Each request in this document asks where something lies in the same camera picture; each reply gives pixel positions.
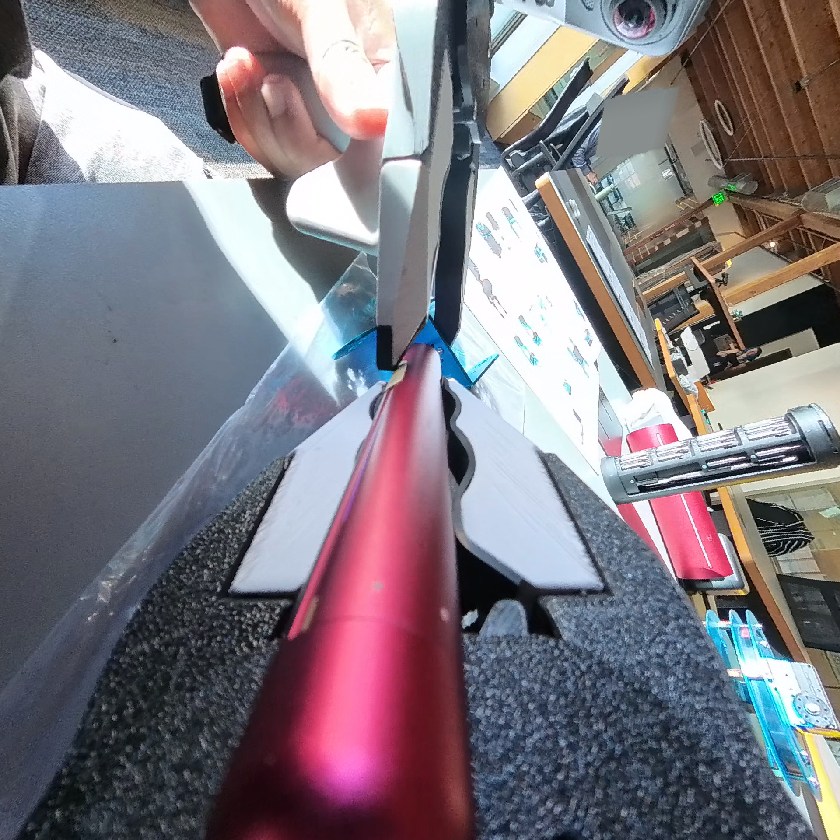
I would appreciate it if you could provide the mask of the blue round metal base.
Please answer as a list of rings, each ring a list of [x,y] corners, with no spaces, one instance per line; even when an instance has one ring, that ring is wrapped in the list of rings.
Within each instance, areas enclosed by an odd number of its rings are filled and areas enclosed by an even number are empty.
[[[772,771],[791,788],[805,785],[820,801],[822,784],[806,736],[838,740],[839,728],[815,669],[757,657],[742,666],[742,679]]]

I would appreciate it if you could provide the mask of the person's left hand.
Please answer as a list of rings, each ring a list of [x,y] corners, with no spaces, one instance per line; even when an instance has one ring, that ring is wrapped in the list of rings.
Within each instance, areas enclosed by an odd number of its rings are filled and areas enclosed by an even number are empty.
[[[392,2],[190,5],[221,54],[216,77],[234,138],[268,172],[294,180],[340,156],[316,127],[315,100],[350,139],[384,136]]]

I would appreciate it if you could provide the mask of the printed instruction manual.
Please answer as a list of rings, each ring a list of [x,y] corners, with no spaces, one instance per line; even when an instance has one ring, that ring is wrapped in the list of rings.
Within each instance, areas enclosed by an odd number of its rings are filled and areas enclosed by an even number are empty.
[[[568,439],[597,469],[624,436],[628,391],[506,172],[481,169],[459,336],[468,366],[498,354],[480,397],[544,450]]]

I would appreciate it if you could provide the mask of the clear plastic bag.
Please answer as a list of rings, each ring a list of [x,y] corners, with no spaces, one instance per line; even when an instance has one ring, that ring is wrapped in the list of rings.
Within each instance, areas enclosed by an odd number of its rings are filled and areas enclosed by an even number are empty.
[[[333,354],[373,327],[375,258],[359,255],[185,474],[2,691],[2,813],[28,813],[52,780],[126,626],[175,556],[265,468],[363,394]]]

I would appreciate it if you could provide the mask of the red cylinder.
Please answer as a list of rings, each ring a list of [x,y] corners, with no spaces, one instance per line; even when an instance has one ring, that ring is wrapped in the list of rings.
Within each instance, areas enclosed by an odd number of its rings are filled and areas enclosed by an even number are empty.
[[[732,565],[698,491],[646,502],[617,504],[619,515],[689,588],[721,583]]]

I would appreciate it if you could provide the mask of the red electric screwdriver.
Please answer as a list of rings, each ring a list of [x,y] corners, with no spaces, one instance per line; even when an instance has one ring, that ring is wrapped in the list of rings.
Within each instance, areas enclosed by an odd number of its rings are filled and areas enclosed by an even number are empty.
[[[206,838],[474,838],[442,369],[384,389]]]

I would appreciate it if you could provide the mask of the wooden table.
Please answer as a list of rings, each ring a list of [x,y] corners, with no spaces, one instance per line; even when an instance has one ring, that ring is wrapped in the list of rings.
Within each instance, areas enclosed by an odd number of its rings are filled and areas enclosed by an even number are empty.
[[[556,258],[624,384],[665,390],[653,320],[590,184],[577,171],[552,171],[537,188],[555,229]]]

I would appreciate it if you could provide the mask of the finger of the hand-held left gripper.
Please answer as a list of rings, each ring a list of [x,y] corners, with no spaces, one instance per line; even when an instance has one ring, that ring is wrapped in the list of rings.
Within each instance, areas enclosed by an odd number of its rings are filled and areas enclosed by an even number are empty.
[[[492,1],[448,2],[454,131],[448,155],[434,274],[436,330],[459,330],[476,206],[480,140],[490,89]]]
[[[394,370],[427,319],[454,140],[450,2],[394,2],[380,171],[376,362]]]

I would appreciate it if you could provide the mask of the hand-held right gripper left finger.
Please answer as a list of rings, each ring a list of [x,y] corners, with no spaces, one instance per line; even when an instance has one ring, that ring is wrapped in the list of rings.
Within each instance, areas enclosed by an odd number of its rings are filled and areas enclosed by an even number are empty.
[[[230,594],[296,597],[312,572],[371,430],[376,394],[363,394],[302,442],[234,573]]]

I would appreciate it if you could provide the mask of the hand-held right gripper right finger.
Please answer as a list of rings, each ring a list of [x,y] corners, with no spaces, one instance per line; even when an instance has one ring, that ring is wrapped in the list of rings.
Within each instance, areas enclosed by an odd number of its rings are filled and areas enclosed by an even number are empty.
[[[456,381],[453,407],[454,525],[468,551],[511,583],[541,594],[594,594],[604,580],[541,453]]]

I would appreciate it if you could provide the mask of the black ribbed cylinder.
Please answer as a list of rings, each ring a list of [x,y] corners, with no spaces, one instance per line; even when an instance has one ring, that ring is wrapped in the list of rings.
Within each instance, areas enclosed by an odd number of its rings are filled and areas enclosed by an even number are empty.
[[[838,430],[816,404],[785,415],[602,460],[617,505],[838,467]]]

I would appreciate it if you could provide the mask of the white crumpled plastic bag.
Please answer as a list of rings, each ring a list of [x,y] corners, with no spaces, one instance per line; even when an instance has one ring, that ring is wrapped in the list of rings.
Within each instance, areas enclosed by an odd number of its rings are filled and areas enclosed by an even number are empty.
[[[629,433],[642,428],[669,425],[678,440],[695,436],[678,416],[668,395],[655,388],[640,388],[631,393],[631,400],[623,409],[623,421]]]

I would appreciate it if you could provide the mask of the blue metal bracket assembly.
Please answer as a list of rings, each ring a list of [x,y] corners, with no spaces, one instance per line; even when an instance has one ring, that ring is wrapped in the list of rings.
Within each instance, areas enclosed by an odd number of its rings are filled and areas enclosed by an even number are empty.
[[[499,359],[499,353],[492,353],[475,364],[467,364],[463,351],[453,344],[447,344],[440,337],[434,321],[428,319],[415,338],[415,344],[425,344],[435,348],[440,359],[442,375],[454,379],[467,390],[471,389]],[[368,380],[387,382],[392,377],[392,370],[381,367],[377,361],[377,329],[373,327],[359,333],[351,341],[340,347],[333,355],[333,361],[345,360]]]

